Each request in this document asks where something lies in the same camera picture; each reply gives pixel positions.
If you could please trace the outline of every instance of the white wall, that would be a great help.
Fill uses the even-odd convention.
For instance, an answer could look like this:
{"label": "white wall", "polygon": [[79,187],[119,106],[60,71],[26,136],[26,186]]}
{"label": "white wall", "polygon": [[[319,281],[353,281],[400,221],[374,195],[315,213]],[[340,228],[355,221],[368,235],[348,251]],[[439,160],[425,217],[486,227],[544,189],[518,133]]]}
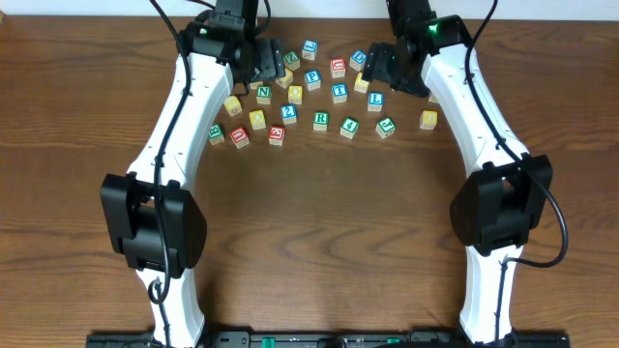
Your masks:
{"label": "white wall", "polygon": [[[169,15],[195,15],[202,6],[160,0]],[[270,0],[273,16],[386,18],[385,0]],[[491,0],[430,0],[439,16],[484,17]],[[264,15],[264,5],[260,5]],[[8,15],[155,15],[148,0],[0,0]],[[500,0],[494,18],[619,20],[619,0]]]}

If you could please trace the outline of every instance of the wooden tabletop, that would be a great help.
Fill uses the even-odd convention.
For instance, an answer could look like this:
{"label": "wooden tabletop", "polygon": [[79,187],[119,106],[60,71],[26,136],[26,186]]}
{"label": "wooden tabletop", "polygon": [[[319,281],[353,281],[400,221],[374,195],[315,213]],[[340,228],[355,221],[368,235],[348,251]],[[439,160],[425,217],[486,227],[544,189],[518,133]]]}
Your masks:
{"label": "wooden tabletop", "polygon": [[[180,29],[186,18],[175,18]],[[474,31],[478,21],[467,22]],[[251,145],[209,146],[194,197],[209,223],[196,267],[209,322],[257,331],[394,331],[455,326],[465,292],[464,247],[449,204],[465,180],[437,104],[385,93],[381,113],[352,91],[333,105],[330,58],[392,43],[387,20],[274,19],[268,36],[300,50],[320,44],[323,86],[305,93],[283,148],[244,125]],[[516,330],[566,330],[574,347],[619,346],[619,23],[494,21],[478,47],[487,84],[533,155],[547,154],[552,191],[571,228],[565,261],[518,266]],[[112,251],[99,189],[123,174],[167,98],[175,47],[155,17],[9,17],[0,26],[0,346],[79,347],[93,332],[141,332],[154,324],[146,291]],[[267,124],[280,124],[286,93],[273,84]],[[326,109],[327,133],[311,128]],[[380,139],[376,121],[398,126]],[[347,116],[360,129],[339,135]],[[524,255],[559,248],[546,205]]]}

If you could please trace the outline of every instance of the brown table surface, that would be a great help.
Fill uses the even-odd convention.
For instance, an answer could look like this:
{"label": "brown table surface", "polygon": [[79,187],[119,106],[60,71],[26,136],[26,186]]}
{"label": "brown table surface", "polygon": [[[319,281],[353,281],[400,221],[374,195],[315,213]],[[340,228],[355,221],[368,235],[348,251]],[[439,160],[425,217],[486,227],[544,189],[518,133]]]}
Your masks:
{"label": "brown table surface", "polygon": [[[175,18],[180,28],[185,18]],[[476,30],[479,21],[469,22]],[[205,151],[195,198],[209,222],[196,268],[210,322],[257,331],[396,331],[454,326],[466,262],[449,220],[464,170],[449,125],[419,130],[437,104],[385,93],[379,113],[353,92],[333,105],[330,58],[394,40],[387,20],[274,19],[267,35],[299,50],[319,41],[320,90],[306,91],[283,148],[244,125]],[[518,266],[517,330],[566,330],[574,347],[619,345],[619,23],[494,21],[479,43],[489,88],[533,155],[548,154],[552,190],[571,227],[559,267]],[[123,174],[167,98],[175,47],[155,17],[9,17],[0,26],[0,346],[83,346],[93,332],[145,331],[146,291],[110,246],[99,188]],[[286,93],[273,84],[268,124]],[[331,111],[327,133],[314,110]],[[398,130],[385,140],[376,121]],[[339,135],[361,121],[354,140]],[[553,257],[559,230],[546,205],[524,255]]]}

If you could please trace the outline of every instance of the cube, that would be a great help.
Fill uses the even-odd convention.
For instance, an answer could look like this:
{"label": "cube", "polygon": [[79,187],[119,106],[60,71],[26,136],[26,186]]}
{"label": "cube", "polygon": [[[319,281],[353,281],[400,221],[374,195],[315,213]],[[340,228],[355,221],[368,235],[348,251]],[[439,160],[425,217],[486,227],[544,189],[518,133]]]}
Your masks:
{"label": "cube", "polygon": [[393,134],[395,131],[396,124],[394,124],[394,121],[392,121],[392,119],[389,117],[385,117],[384,119],[378,121],[378,123],[376,124],[376,132],[383,139]]}
{"label": "cube", "polygon": [[357,49],[350,57],[350,68],[360,72],[364,69],[368,56],[361,49]]}
{"label": "cube", "polygon": [[363,80],[361,78],[362,75],[363,75],[362,72],[359,72],[357,74],[357,79],[355,80],[355,91],[361,92],[361,93],[367,93],[368,92],[368,87],[369,87],[369,82]]}
{"label": "cube", "polygon": [[422,130],[432,131],[436,127],[438,121],[438,113],[436,111],[424,110],[422,117],[419,120],[419,128]]}
{"label": "cube", "polygon": [[220,125],[213,125],[211,130],[209,131],[209,141],[211,145],[216,145],[222,143],[223,139],[223,131],[221,131]]}
{"label": "cube", "polygon": [[241,102],[238,98],[236,98],[236,96],[230,96],[226,98],[223,102],[223,107],[225,107],[230,116],[234,116],[243,111],[243,108],[241,107]]}
{"label": "cube", "polygon": [[297,122],[297,108],[290,104],[281,107],[281,119],[285,125]]}
{"label": "cube", "polygon": [[259,82],[252,82],[252,83],[250,83],[250,88],[252,88],[252,89],[256,89],[256,88],[258,88],[259,86],[262,86],[262,84],[263,84],[263,83],[264,83],[263,81],[259,81]]}
{"label": "cube", "polygon": [[332,59],[330,69],[332,78],[346,76],[346,62],[343,58]]}
{"label": "cube", "polygon": [[331,98],[333,103],[346,102],[348,98],[348,88],[345,83],[339,83],[331,87]]}
{"label": "cube", "polygon": [[292,72],[288,68],[284,68],[284,69],[286,70],[286,75],[282,78],[277,78],[275,82],[279,86],[281,86],[281,88],[286,89],[288,88],[288,86],[292,84],[292,80],[294,79],[294,76],[292,75]]}
{"label": "cube", "polygon": [[382,93],[371,92],[368,98],[368,111],[380,112],[383,109],[384,99]]}
{"label": "cube", "polygon": [[433,94],[433,93],[430,93],[430,94],[429,94],[429,99],[428,99],[428,101],[429,101],[429,102],[438,103],[438,99],[436,98],[436,96],[434,96],[434,94]]}
{"label": "cube", "polygon": [[270,105],[271,104],[271,86],[260,86],[256,94],[258,103]]}
{"label": "cube", "polygon": [[267,124],[264,121],[264,112],[262,110],[256,110],[250,112],[251,127],[254,131],[264,130],[267,128]]}
{"label": "cube", "polygon": [[317,70],[306,72],[306,86],[308,86],[308,91],[320,88],[320,81],[320,72]]}
{"label": "cube", "polygon": [[303,102],[303,87],[290,86],[288,87],[288,102],[301,105]]}
{"label": "cube", "polygon": [[341,124],[341,128],[339,129],[339,133],[349,139],[352,139],[359,128],[359,122],[356,120],[346,117],[344,123]]}
{"label": "cube", "polygon": [[303,43],[303,49],[301,50],[301,56],[303,56],[303,59],[315,60],[316,53],[318,53],[318,43],[312,40],[306,40]]}
{"label": "cube", "polygon": [[243,127],[239,127],[238,129],[231,131],[230,137],[232,138],[232,142],[236,145],[237,149],[240,149],[250,143],[248,133]]}
{"label": "cube", "polygon": [[283,64],[294,72],[301,67],[301,59],[295,51],[290,51],[283,56]]}
{"label": "cube", "polygon": [[272,126],[269,132],[269,143],[277,146],[283,145],[283,133],[283,127]]}
{"label": "cube", "polygon": [[313,114],[313,129],[315,131],[326,131],[329,126],[329,112],[316,111]]}

